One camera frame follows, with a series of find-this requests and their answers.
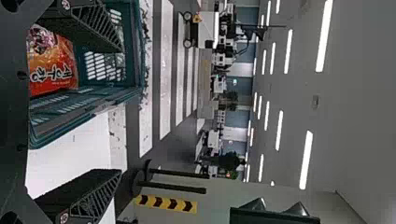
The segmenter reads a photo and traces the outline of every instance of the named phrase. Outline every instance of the white wall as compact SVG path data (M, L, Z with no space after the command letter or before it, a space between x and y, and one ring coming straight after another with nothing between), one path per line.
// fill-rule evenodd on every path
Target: white wall
M57 141L28 154L26 187L36 198L91 169L111 169L108 114L104 113ZM101 224L115 223L114 202Z
M144 189L143 194L179 198L198 202L198 214L182 214L160 209L149 209L133 205L128 207L124 217L137 215L139 223L166 224L228 224L230 207L239 207L258 197L263 197L270 211L287 210L297 202L302 202L313 216L321 218L322 224L363 224L350 207L333 193L305 192L285 187L270 187L261 184L244 184L227 179L189 180L178 177L158 177L154 181L188 184L207 187L206 195L180 193L169 190Z
M276 69L273 76L258 76L255 81L256 90L272 101L272 110L268 133L258 131L262 123L254 124L255 146L264 150L253 149L257 154L251 156L265 154L265 183L274 179L298 187L304 135L310 129L315 139L308 187L337 189L368 223L396 223L396 32L390 28L396 2L334 0L322 74L315 73L315 64L324 1L307 2L299 11L299 1L283 0L280 16L273 11L273 24L294 29L288 75L282 74L287 31L269 33L271 41L260 46L269 49L272 41L277 42ZM313 94L320 95L318 111L310 108ZM281 108L283 135L276 153L276 113ZM252 166L254 176L257 167Z

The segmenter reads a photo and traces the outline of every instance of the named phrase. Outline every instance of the fluorescent light strip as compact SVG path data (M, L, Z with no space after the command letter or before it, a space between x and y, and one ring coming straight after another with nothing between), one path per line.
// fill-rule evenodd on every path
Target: fluorescent light strip
M262 167L264 166L264 155L260 156L260 170L259 170L259 182L262 182Z
M247 150L247 153L245 154L245 161L248 162L248 150Z
M280 0L276 0L276 14L279 14L280 11Z
M257 113L257 119L260 120L262 118L262 96L259 99L259 113Z
M332 0L327 0L324 4L323 21L320 31L320 41L317 58L317 72L323 72L324 61L326 60L327 42L329 39L330 22L332 20Z
M250 164L247 166L247 182L250 178Z
M272 75L274 73L275 52L276 52L276 42L273 43L272 52L271 52L270 75Z
M256 113L257 92L254 92L253 113Z
M288 45L286 48L286 58L285 58L285 74L289 72L289 65L290 65L290 51L291 51L291 42L293 39L293 30L289 30L289 35L288 35Z
M250 146L253 147L253 139L254 139L254 128L251 128L250 133Z
M268 1L268 7L267 7L267 23L266 25L270 25L270 18L271 18L271 1Z
M269 101L267 101L267 107L265 109L265 122L264 122L264 130L267 131L268 129L268 118L270 116L270 106L271 103Z
M300 189L306 189L306 180L308 178L309 161L311 159L312 142L314 135L311 132L306 132L303 165L300 175Z
M215 12L215 36L213 41L213 49L216 49L219 44L219 12Z
M262 22L260 22L260 26L264 26L264 14L262 14Z
M256 76L256 67L257 67L257 58L254 59L254 64L253 64L253 76Z
M283 111L279 111L279 120L277 121L277 132L276 132L276 151L279 151L280 138L282 137L282 123L283 123Z
M251 126L251 120L248 122L248 126L247 126L247 136L250 136L250 126Z
M265 64L267 63L267 50L262 53L262 75L265 74Z

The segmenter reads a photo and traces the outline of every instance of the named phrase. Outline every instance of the product package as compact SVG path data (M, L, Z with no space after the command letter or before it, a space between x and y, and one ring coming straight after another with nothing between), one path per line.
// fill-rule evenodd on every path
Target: product package
M37 24L27 36L31 96L78 87L78 69L73 44Z

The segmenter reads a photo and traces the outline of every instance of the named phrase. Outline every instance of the plastic basket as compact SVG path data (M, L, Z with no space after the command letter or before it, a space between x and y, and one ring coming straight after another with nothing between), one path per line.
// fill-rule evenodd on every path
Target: plastic basket
M146 66L139 1L104 3L124 52L96 53L75 46L80 87L31 100L30 149L42 148L96 114L141 96Z

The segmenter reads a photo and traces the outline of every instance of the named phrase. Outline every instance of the yellow and black warning stripe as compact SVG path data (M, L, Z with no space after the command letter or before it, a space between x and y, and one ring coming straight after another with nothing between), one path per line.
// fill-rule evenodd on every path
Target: yellow and black warning stripe
M153 195L139 195L134 199L135 204L151 208L171 210L175 212L197 214L198 203L180 199L167 199Z

